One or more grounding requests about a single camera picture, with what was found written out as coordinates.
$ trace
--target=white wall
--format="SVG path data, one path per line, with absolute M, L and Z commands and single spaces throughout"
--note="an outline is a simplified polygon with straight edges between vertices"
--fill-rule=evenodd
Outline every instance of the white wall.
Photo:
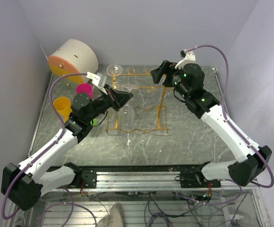
M 254 140 L 268 145 L 274 172 L 274 1 L 259 0 L 229 54 L 227 105 L 231 117 Z M 224 66 L 219 78 L 224 83 Z M 269 184 L 267 171 L 259 176 Z M 262 189 L 274 225 L 274 187 Z
M 214 44 L 228 52 L 257 0 L 18 0 L 48 55 L 70 38 L 101 64 L 178 61 L 180 50 Z M 199 50 L 201 65 L 221 64 Z
M 0 0 L 0 186 L 5 165 L 27 156 L 48 72 L 18 2 Z

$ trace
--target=cup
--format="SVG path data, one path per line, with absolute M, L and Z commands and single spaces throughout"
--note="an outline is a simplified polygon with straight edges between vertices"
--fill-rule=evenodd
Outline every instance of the cup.
M 72 112 L 71 109 L 71 100 L 67 97 L 59 97 L 55 99 L 53 102 L 55 109 L 57 110 L 58 114 L 68 119 L 70 113 Z
M 79 94 L 79 93 L 87 93 L 89 94 L 89 96 L 91 98 L 93 98 L 93 89 L 92 89 L 92 86 L 89 85 L 89 84 L 80 84 L 77 86 L 76 88 L 76 93 Z

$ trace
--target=magenta cup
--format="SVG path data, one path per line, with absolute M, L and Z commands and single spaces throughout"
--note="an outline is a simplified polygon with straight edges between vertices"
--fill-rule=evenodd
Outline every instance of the magenta cup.
M 89 84 L 80 84 L 76 88 L 77 94 L 79 93 L 87 93 L 91 98 L 93 98 L 93 89 Z

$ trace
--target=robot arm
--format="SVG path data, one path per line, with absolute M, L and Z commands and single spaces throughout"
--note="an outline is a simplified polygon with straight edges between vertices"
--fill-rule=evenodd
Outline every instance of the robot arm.
M 185 62 L 189 59 L 189 63 L 180 64 L 184 60 L 179 63 L 163 61 L 159 68 L 151 71 L 154 83 L 158 84 L 162 75 L 166 75 L 163 85 L 173 87 L 181 99 L 175 97 L 198 119 L 209 125 L 235 156 L 235 160 L 230 162 L 205 163 L 200 177 L 207 180 L 232 179 L 238 185 L 246 186 L 265 169 L 264 163 L 250 146 L 256 148 L 266 162 L 269 161 L 272 152 L 268 146 L 260 147 L 251 140 L 229 116 L 224 118 L 219 101 L 203 89 L 204 72 L 199 65 L 193 63 L 194 55 L 185 56 L 184 51 L 181 51 L 181 56 Z M 247 138 L 249 144 L 239 134 Z
M 98 86 L 99 80 L 96 80 L 96 75 L 88 73 L 88 76 Z M 100 91 L 102 95 L 95 100 L 92 100 L 86 93 L 80 93 L 74 97 L 71 106 L 72 113 L 65 123 L 65 132 L 62 138 L 34 162 L 30 168 L 24 171 L 12 187 L 8 198 L 19 206 L 21 210 L 25 211 L 33 207 L 41 196 L 52 189 L 63 185 L 78 186 L 82 182 L 82 170 L 73 163 L 66 163 L 61 168 L 52 172 L 46 171 L 60 156 L 76 146 L 89 134 L 93 128 L 91 121 L 94 118 L 105 113 L 110 107 L 115 111 L 120 110 L 133 97 L 131 93 L 113 90 L 108 85 L 100 87 Z M 39 151 L 17 166 L 10 163 L 4 168 L 1 186 L 3 194 L 6 193 L 15 176 L 25 166 L 30 165 L 31 161 L 48 148 L 54 140 L 57 140 L 61 132 L 62 129 Z

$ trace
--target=tabletop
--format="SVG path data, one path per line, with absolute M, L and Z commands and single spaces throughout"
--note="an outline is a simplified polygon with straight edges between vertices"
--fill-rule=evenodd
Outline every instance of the tabletop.
M 105 73 L 107 66 L 101 65 L 98 72 Z M 122 66 L 123 73 L 146 74 L 157 66 Z M 204 89 L 211 92 L 218 100 L 221 93 L 217 76 L 211 67 L 202 67 L 205 73 Z M 107 76 L 107 84 L 112 86 L 112 77 Z M 134 91 L 134 97 L 129 104 L 132 107 L 150 108 L 160 104 L 163 88 L 147 89 L 156 86 L 151 75 L 119 75 L 116 83 L 135 84 L 140 88 Z M 67 96 L 71 100 L 76 94 L 75 85 L 64 79 L 53 90 L 53 100 L 60 96 Z M 94 98 L 100 92 L 94 89 Z M 28 155 L 34 154 L 47 143 L 61 128 L 60 122 L 54 114 L 46 95 L 40 120 L 35 131 L 34 141 Z M 72 162 L 78 166 L 131 166 L 131 165 L 183 165 L 201 164 L 206 161 L 223 162 L 233 160 L 234 156 L 220 137 L 204 122 L 192 114 L 187 107 L 173 97 L 168 89 L 163 105 L 166 109 L 161 114 L 167 116 L 166 130 L 151 131 L 149 133 L 134 131 L 119 132 L 109 135 L 106 131 L 107 119 L 91 130 L 89 135 L 78 145 L 60 156 L 54 166 L 62 166 Z M 157 127 L 157 109 L 145 111 L 135 108 L 134 127 L 150 131 Z

